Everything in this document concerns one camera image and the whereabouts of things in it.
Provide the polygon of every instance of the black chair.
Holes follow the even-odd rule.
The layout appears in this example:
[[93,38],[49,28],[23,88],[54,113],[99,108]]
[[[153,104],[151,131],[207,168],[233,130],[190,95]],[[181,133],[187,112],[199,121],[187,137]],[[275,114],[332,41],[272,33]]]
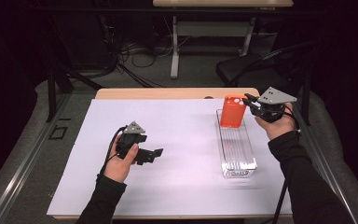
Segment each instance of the black chair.
[[310,65],[315,42],[309,41],[284,49],[276,49],[265,56],[247,54],[222,61],[216,66],[224,87],[256,88],[260,94],[269,87],[297,96],[301,87],[302,115],[309,124]]

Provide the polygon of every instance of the clear plastic container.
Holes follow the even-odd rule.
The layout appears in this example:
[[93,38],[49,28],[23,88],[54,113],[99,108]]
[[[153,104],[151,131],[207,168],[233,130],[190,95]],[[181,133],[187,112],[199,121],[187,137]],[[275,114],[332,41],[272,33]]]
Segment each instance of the clear plastic container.
[[220,126],[222,110],[216,110],[216,132],[224,178],[247,178],[257,164],[244,119],[238,128]]

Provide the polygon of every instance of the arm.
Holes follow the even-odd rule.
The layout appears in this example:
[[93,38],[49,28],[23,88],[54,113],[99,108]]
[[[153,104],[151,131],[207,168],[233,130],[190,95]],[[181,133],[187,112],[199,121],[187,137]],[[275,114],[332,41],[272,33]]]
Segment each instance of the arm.
[[266,130],[269,149],[281,164],[295,223],[352,223],[337,195],[316,172],[306,149],[299,144],[293,119],[286,115],[273,123],[255,119]]
[[106,164],[103,176],[92,193],[89,203],[80,215],[77,224],[109,223],[115,213],[118,201],[126,188],[126,184],[123,182],[127,178],[133,159],[138,153],[138,145],[134,144],[124,160],[114,156],[118,138],[112,146],[110,156],[113,157]]

